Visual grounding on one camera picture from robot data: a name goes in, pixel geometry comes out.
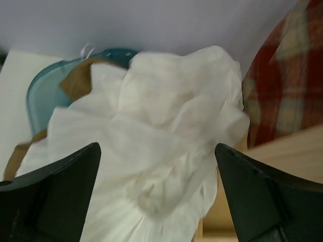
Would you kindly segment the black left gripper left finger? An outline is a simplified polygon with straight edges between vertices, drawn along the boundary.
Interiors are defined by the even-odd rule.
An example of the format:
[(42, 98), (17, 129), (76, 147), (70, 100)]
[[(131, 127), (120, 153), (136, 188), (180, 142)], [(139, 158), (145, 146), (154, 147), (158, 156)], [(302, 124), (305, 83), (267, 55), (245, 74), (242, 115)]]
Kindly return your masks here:
[(101, 149), (91, 143), (42, 168), (1, 182), (1, 241), (79, 241)]

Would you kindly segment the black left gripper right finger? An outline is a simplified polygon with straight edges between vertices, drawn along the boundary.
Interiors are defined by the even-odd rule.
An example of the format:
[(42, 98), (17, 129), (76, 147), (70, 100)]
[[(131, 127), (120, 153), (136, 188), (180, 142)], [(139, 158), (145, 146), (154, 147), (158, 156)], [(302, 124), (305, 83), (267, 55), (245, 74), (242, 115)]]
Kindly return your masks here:
[(225, 144), (215, 156), (238, 241), (322, 241), (322, 184)]

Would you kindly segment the white shirt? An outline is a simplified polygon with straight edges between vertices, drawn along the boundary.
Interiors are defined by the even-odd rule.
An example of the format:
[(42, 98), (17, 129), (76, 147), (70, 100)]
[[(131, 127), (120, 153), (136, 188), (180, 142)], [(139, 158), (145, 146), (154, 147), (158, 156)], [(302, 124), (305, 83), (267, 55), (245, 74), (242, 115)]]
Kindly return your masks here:
[(101, 147), (102, 167), (115, 160), (117, 156), (110, 147), (112, 140), (107, 130), (113, 110), (102, 84), (105, 81), (116, 84), (126, 72), (126, 69), (111, 64), (92, 64), (90, 93), (74, 101), (68, 108), (55, 108), (46, 137), (31, 144), (16, 176), (64, 158), (92, 142), (97, 142)]

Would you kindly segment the red plaid skirt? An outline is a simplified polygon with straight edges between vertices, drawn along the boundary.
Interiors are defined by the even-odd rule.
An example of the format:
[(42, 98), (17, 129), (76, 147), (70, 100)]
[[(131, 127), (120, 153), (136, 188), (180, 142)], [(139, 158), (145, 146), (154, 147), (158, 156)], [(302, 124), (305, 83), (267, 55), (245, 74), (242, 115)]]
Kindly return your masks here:
[(255, 147), (322, 124), (322, 1), (299, 1), (273, 29), (242, 83)]

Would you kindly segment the brown skirt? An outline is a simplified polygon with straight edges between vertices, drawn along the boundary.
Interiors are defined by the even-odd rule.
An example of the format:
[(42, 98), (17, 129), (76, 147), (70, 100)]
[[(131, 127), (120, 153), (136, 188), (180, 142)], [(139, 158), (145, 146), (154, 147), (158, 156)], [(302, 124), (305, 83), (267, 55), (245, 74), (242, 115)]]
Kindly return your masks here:
[(90, 67), (92, 64), (111, 64), (113, 67), (129, 68), (131, 56), (90, 57), (87, 60), (58, 62), (42, 70), (27, 91), (27, 110), (32, 138), (17, 144), (4, 170), (4, 180), (16, 176), (18, 168), (32, 143), (44, 139), (47, 125), (56, 107), (68, 107), (72, 102), (91, 91)]

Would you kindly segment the white ruffled skirt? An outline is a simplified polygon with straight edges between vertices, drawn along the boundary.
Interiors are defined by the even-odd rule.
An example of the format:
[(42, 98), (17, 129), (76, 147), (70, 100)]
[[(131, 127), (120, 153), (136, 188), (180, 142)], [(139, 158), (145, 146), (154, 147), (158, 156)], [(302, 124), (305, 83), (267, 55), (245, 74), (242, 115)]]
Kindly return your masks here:
[(100, 160), (81, 240), (191, 241), (217, 195), (215, 146), (249, 128), (238, 62), (218, 46), (141, 52), (102, 88), (117, 157)]

